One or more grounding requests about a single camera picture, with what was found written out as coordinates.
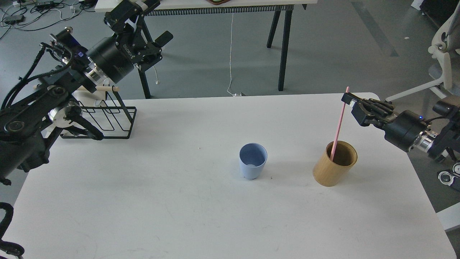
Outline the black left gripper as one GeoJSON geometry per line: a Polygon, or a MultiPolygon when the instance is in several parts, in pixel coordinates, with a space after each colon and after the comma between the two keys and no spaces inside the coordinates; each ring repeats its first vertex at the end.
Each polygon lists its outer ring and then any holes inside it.
{"type": "Polygon", "coordinates": [[[105,24],[115,33],[105,37],[87,51],[87,57],[105,77],[118,83],[134,68],[144,73],[162,60],[162,48],[174,36],[165,31],[155,41],[146,41],[141,32],[124,32],[130,19],[146,15],[160,5],[159,0],[122,0],[105,13],[105,24]]]}

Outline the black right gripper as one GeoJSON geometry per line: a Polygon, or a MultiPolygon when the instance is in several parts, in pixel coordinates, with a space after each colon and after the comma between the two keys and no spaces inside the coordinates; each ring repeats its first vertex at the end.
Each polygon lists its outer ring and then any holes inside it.
{"type": "Polygon", "coordinates": [[[376,99],[363,99],[352,93],[344,93],[341,100],[352,108],[351,113],[360,126],[381,128],[385,132],[384,139],[406,153],[428,128],[427,121],[410,110],[404,110],[383,125],[381,118],[392,115],[394,106],[376,99]]]}

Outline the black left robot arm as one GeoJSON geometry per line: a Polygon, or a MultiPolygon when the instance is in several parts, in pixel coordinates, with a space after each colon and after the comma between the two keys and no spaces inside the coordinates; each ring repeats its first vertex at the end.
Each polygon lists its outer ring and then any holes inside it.
{"type": "Polygon", "coordinates": [[[83,87],[97,91],[106,80],[120,82],[138,70],[145,98],[150,90],[145,72],[162,60],[162,48],[173,35],[165,31],[153,40],[145,16],[159,0],[122,0],[105,13],[113,35],[86,49],[71,27],[41,43],[32,66],[6,95],[1,105],[1,183],[11,184],[15,169],[29,172],[49,162],[50,149],[62,131],[102,140],[103,133],[82,116],[73,93],[83,87]]]}

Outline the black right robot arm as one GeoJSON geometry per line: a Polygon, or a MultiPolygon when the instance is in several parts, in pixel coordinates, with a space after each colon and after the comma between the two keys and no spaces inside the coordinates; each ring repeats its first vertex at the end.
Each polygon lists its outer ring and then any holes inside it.
{"type": "Polygon", "coordinates": [[[344,93],[341,100],[352,108],[351,113],[360,126],[373,125],[384,131],[384,139],[398,149],[407,153],[417,148],[438,162],[452,159],[451,169],[438,172],[437,177],[440,183],[459,190],[459,158],[455,156],[460,149],[458,96],[445,97],[433,106],[438,119],[448,120],[440,133],[432,131],[432,119],[410,110],[396,113],[389,102],[363,99],[352,93],[344,93]]]}

